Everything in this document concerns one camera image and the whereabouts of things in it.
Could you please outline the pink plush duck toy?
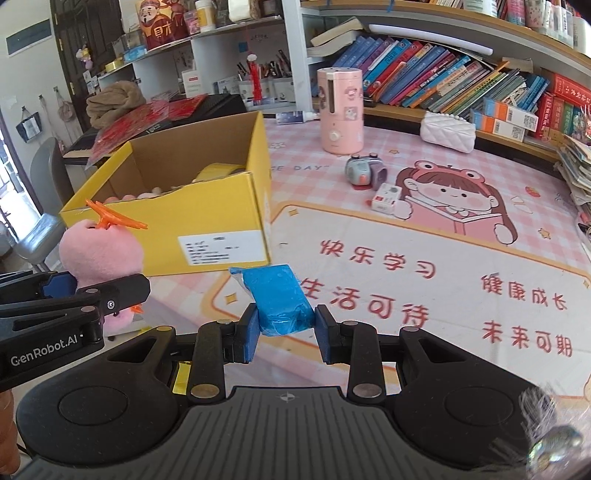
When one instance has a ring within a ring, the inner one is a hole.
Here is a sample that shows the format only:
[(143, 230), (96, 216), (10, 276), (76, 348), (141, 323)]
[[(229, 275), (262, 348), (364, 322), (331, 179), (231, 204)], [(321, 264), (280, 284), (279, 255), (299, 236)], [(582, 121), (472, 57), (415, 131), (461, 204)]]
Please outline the pink plush duck toy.
[(68, 227), (59, 244), (63, 267), (79, 288), (104, 283), (143, 270), (144, 252), (131, 233), (147, 225), (126, 217), (99, 201), (86, 205), (98, 215), (96, 221), (81, 220)]

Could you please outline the blue packet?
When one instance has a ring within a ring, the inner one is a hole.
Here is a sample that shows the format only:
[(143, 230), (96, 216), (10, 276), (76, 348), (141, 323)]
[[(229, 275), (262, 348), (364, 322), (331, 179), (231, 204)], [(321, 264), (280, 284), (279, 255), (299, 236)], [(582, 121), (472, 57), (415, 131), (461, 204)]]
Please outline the blue packet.
[(259, 328), (269, 337), (287, 336), (315, 326), (315, 313), (287, 264), (229, 269), (254, 300)]

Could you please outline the pink plush paw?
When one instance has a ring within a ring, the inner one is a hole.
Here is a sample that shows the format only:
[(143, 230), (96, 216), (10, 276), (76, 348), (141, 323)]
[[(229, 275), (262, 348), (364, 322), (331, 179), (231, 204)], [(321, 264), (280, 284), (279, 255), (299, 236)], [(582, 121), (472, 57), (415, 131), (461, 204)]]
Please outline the pink plush paw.
[(126, 195), (123, 195), (122, 197), (110, 196), (104, 201), (104, 204), (150, 199), (150, 198), (158, 197), (161, 194), (162, 194), (162, 189), (159, 187), (154, 187), (152, 190), (147, 191), (147, 192), (143, 192), (138, 195), (126, 194)]

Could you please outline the yellow tape roll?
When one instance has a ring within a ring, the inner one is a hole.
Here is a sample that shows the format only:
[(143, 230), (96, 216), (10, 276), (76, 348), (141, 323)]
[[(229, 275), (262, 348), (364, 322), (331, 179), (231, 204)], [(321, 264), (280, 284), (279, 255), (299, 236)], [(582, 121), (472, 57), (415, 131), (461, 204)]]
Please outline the yellow tape roll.
[(192, 183), (222, 179), (233, 174), (242, 173), (243, 171), (245, 171), (243, 165), (215, 162), (205, 166), (192, 180)]

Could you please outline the grey chair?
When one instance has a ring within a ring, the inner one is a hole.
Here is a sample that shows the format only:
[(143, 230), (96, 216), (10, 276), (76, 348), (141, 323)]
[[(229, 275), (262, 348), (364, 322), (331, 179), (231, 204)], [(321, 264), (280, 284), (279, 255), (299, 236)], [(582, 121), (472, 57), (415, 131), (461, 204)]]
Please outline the grey chair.
[(48, 272), (48, 255), (58, 246), (66, 226), (60, 211), (74, 195), (58, 141), (50, 137), (35, 153), (29, 179), (42, 207), (32, 230), (16, 243), (16, 254), (36, 272)]

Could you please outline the yellow cardboard box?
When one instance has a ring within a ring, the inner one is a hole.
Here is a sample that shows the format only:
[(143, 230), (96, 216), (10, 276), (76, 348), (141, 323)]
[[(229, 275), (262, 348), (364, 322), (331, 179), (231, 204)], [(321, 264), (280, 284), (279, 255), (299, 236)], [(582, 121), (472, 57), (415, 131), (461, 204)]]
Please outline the yellow cardboard box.
[[(192, 183), (205, 166), (245, 171)], [(249, 268), (270, 264), (270, 152), (263, 115), (249, 112), (163, 130), (126, 142), (62, 208), (67, 226), (95, 220), (88, 200), (138, 195), (155, 198), (105, 204), (147, 225), (134, 231), (147, 276)]]

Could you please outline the small white cube toy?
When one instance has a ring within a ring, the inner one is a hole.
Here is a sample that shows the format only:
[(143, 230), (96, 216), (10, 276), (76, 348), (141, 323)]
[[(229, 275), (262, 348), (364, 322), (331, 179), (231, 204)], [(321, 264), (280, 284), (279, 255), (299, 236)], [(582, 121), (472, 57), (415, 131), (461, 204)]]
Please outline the small white cube toy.
[(376, 212), (393, 215), (394, 205), (400, 199), (401, 192), (402, 190), (398, 185), (385, 182), (376, 191), (372, 201), (370, 201), (370, 207)]

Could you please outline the black keyboard piano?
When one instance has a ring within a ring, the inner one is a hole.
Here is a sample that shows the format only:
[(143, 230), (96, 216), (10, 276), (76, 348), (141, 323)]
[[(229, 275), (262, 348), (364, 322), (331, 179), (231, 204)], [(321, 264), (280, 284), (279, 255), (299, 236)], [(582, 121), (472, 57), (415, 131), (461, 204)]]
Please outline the black keyboard piano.
[(91, 128), (85, 132), (63, 154), (63, 162), (65, 165), (92, 166), (134, 138), (245, 112), (245, 103), (238, 94), (202, 94), (173, 101), (154, 100), (126, 113), (106, 128)]

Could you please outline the red patterned paper sheet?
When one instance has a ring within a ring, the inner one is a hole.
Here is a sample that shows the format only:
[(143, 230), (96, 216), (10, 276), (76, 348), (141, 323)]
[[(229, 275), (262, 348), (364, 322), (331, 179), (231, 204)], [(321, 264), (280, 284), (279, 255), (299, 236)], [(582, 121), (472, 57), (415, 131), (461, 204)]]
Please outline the red patterned paper sheet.
[(103, 158), (108, 158), (133, 138), (155, 133), (176, 126), (181, 120), (190, 119), (207, 97), (207, 94), (201, 94), (173, 102), (155, 100), (130, 111), (112, 125), (98, 131), (86, 166), (94, 166)]

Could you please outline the brown folded cloth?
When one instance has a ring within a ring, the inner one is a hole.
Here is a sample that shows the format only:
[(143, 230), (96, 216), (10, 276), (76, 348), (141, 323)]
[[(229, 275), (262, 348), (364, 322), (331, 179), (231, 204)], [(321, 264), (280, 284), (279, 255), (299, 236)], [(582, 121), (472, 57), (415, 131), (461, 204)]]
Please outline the brown folded cloth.
[(86, 100), (90, 125), (102, 130), (130, 111), (144, 105), (146, 99), (132, 81), (118, 81)]

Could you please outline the pink cylindrical humidifier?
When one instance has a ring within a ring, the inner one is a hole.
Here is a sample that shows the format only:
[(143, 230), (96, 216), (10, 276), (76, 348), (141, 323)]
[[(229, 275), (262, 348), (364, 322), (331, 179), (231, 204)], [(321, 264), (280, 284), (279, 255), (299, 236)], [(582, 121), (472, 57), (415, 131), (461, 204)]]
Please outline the pink cylindrical humidifier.
[(363, 149), (363, 72), (349, 67), (318, 70), (322, 149), (352, 155)]

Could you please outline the red fortune god box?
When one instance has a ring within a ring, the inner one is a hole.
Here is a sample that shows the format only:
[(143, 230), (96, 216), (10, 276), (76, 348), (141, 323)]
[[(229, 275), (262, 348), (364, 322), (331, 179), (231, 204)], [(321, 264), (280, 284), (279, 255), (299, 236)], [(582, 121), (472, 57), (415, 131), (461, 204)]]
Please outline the red fortune god box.
[(183, 1), (137, 1), (136, 12), (147, 50), (153, 50), (189, 35), (184, 21), (186, 8)]

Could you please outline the stack of magazines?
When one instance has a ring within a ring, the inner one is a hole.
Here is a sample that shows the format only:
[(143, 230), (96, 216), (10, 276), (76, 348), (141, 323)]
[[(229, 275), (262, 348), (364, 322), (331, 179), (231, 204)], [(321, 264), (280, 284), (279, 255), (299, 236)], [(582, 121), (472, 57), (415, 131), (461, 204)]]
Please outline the stack of magazines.
[(570, 136), (564, 136), (558, 155), (556, 170), (570, 189), (570, 196), (580, 212), (581, 222), (590, 228), (590, 147)]

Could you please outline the wooden bookshelf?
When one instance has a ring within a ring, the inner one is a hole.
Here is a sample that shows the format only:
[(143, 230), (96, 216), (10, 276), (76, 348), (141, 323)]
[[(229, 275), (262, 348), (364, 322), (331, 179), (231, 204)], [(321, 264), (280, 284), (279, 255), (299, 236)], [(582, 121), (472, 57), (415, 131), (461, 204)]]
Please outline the wooden bookshelf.
[(497, 145), (553, 157), (563, 137), (590, 139), (590, 106), (549, 90), (558, 73), (590, 90), (590, 25), (557, 1), (305, 1), (308, 54), (359, 68), (372, 116), (427, 111), (484, 114), (484, 99), (535, 114), (522, 143), (476, 129)]

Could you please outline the red thick dictionary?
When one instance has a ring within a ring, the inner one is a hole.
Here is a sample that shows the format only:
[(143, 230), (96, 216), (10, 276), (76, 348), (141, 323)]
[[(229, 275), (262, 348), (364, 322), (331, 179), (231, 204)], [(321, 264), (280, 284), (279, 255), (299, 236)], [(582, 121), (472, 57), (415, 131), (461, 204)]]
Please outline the red thick dictionary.
[(591, 105), (591, 91), (587, 87), (558, 73), (549, 73), (547, 77), (549, 90), (556, 97), (580, 108)]

